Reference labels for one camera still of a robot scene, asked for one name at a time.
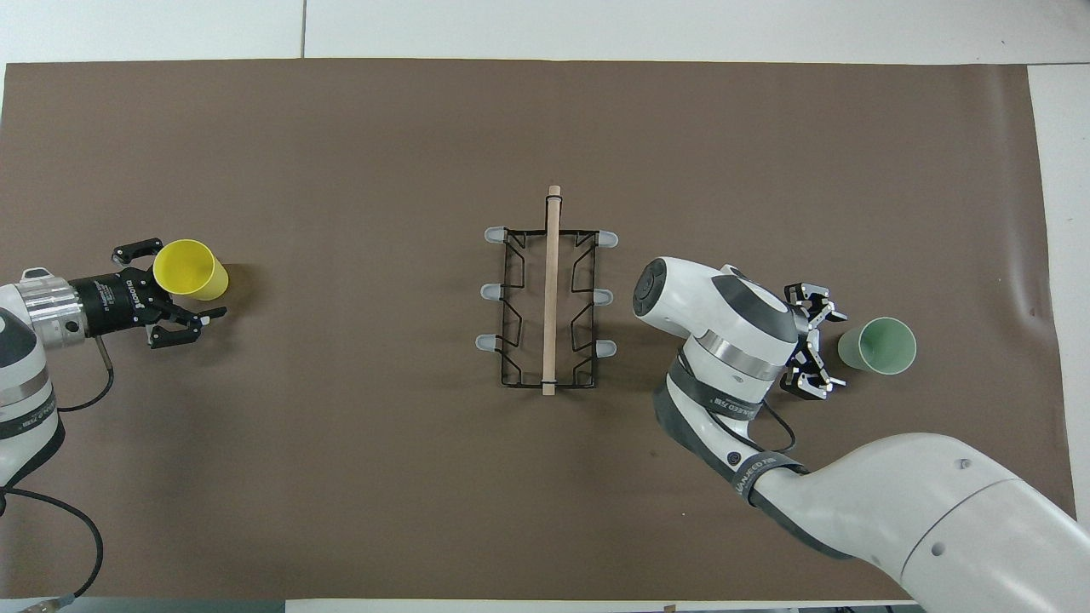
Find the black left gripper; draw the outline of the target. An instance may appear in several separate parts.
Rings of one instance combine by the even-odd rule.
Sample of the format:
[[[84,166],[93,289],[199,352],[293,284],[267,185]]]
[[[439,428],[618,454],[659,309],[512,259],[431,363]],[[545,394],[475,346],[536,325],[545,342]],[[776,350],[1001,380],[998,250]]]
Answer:
[[[158,238],[116,247],[112,261],[129,266],[132,261],[154,256],[164,249]],[[164,349],[198,341],[204,326],[213,318],[222,318],[228,306],[190,312],[168,303],[168,292],[153,279],[152,272],[124,268],[112,274],[71,280],[86,324],[86,337],[102,336],[113,330],[126,330],[147,325],[147,344]]]

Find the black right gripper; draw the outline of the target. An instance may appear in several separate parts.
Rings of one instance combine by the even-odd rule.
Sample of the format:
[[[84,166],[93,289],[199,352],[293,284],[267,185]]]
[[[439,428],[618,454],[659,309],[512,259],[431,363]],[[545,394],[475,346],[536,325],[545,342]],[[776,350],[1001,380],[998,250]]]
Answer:
[[[848,321],[848,316],[829,299],[829,288],[818,284],[787,284],[783,293],[794,311],[798,342],[780,376],[780,388],[803,400],[828,400],[835,389],[847,387],[847,381],[829,374],[813,341],[822,322],[840,323]]]

